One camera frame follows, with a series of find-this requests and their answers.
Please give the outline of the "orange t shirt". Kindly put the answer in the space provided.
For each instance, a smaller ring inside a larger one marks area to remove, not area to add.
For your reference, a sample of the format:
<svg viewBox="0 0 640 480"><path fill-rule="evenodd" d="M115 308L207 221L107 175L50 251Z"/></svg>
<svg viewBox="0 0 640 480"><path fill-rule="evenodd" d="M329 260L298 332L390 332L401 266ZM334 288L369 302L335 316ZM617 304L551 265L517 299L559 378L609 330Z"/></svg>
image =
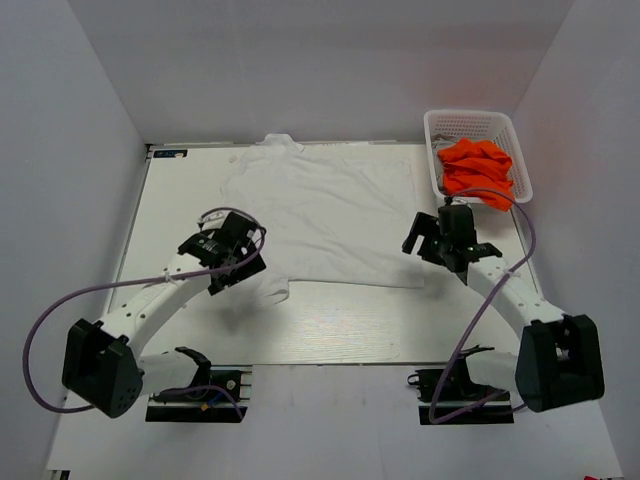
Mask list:
<svg viewBox="0 0 640 480"><path fill-rule="evenodd" d="M468 190L465 196L476 196L489 207L503 212L515 199L509 179L512 158L488 140L459 140L437 152L443 167L442 188L448 195Z"/></svg>

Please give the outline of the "white t shirt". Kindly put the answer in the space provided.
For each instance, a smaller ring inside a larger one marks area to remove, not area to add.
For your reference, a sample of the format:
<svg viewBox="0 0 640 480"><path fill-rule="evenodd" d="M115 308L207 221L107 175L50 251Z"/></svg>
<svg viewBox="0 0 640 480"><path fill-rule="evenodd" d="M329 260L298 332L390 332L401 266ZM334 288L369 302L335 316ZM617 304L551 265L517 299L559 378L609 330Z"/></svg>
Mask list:
<svg viewBox="0 0 640 480"><path fill-rule="evenodd" d="M421 267L401 250L418 210L405 158L327 158L269 134L239 159L221 193L224 205L267 230L266 268L231 289L234 308L280 303L293 281L424 285Z"/></svg>

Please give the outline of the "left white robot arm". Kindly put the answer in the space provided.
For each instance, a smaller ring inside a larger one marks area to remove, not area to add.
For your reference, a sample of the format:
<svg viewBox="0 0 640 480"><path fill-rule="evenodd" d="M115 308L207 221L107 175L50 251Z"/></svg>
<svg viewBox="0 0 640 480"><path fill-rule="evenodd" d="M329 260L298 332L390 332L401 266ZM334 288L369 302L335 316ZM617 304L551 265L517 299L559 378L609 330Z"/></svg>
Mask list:
<svg viewBox="0 0 640 480"><path fill-rule="evenodd" d="M265 270L265 237L263 226L237 210L201 224L161 276L143 281L134 297L102 318L71 327L63 385L110 418L122 416L141 396L199 399L214 390L212 363L204 354L185 346L143 351L197 295L216 295Z"/></svg>

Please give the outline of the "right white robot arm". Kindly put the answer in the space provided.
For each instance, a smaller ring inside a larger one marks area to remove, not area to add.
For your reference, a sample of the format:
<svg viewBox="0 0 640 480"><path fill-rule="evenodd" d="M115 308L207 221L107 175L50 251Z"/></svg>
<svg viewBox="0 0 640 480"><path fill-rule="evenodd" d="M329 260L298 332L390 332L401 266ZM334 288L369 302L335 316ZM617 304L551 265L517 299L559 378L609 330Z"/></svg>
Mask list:
<svg viewBox="0 0 640 480"><path fill-rule="evenodd" d="M416 214L402 250L446 268L483 303L466 328L470 337L488 308L494 308L519 340L517 353L492 347L467 348L460 340L439 377L426 385L430 420L437 416L444 391L465 401L461 413L506 393L515 393L529 410L540 413L599 400L605 393L599 334L587 315L570 315L542 298L508 266L502 252L477 239L473 212L462 204L447 204L437 215Z"/></svg>

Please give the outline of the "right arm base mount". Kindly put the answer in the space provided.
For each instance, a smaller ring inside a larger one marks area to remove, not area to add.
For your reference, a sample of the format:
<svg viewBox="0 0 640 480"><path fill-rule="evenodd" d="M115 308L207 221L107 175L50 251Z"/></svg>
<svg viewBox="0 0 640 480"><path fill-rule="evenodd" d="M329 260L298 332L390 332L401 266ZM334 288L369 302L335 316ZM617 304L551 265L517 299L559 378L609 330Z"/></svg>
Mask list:
<svg viewBox="0 0 640 480"><path fill-rule="evenodd" d="M418 415L421 426L432 424L429 419L429 409L442 372L443 370L438 368L418 369L407 377L407 385L417 392ZM495 392L496 389L492 387L473 384L467 379L458 381L455 375L451 374L444 383L434 416L436 418L446 416ZM444 425L513 424L513 409L514 406L511 403L510 394L505 392L478 408L444 422Z"/></svg>

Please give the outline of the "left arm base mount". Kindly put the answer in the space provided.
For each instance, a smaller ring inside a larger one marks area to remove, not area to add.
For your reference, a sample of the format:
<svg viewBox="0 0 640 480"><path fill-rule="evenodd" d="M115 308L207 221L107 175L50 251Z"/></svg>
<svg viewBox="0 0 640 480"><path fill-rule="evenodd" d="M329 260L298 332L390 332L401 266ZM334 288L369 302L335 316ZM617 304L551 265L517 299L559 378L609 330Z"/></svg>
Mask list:
<svg viewBox="0 0 640 480"><path fill-rule="evenodd" d="M147 403L147 423L240 424L252 392L251 366L214 366L208 388L181 395L158 394Z"/></svg>

